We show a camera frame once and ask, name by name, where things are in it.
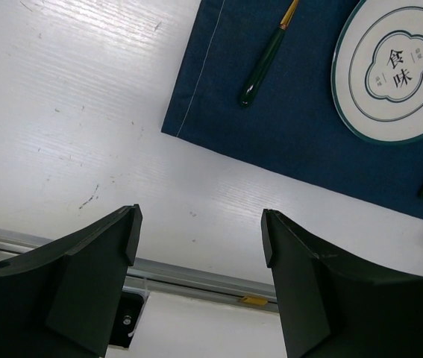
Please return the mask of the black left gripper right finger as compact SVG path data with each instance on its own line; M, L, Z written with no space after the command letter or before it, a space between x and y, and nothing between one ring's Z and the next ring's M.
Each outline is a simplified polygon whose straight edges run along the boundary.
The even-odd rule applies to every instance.
M364 260L264 210L288 357L423 357L423 277Z

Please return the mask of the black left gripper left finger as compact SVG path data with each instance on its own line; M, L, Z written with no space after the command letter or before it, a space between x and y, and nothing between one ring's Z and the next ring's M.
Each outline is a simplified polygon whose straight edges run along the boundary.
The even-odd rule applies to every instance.
M0 357L103 357L141 224L124 206L0 261Z

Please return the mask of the blue whale placemat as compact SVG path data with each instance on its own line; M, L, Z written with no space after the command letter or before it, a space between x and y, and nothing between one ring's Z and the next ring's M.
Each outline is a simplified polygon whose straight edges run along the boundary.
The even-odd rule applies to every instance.
M331 95L331 61L358 1L301 1L249 107L238 97L287 1L200 3L161 128L220 154L423 219L423 138L353 134Z

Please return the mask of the gold fork green handle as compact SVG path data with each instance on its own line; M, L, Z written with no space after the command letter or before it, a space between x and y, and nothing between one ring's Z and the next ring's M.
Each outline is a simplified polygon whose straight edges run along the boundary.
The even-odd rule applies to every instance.
M267 72L272 65L275 56L281 46L287 28L296 12L299 0L294 0L285 12L279 26L271 35L266 47L263 49L259 60L250 72L245 85L239 94L238 103L242 107L248 107L252 104L262 85Z

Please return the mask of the white plate green rim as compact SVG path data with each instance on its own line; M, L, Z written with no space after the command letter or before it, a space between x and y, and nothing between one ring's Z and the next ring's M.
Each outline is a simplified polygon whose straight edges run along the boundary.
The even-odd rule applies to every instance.
M336 43L331 91L355 136L423 138L423 1L359 1Z

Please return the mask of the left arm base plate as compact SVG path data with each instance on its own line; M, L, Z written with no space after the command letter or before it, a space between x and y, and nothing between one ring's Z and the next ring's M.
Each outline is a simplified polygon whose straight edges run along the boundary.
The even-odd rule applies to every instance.
M143 293L123 292L119 300L109 345L129 348L137 328L146 296Z

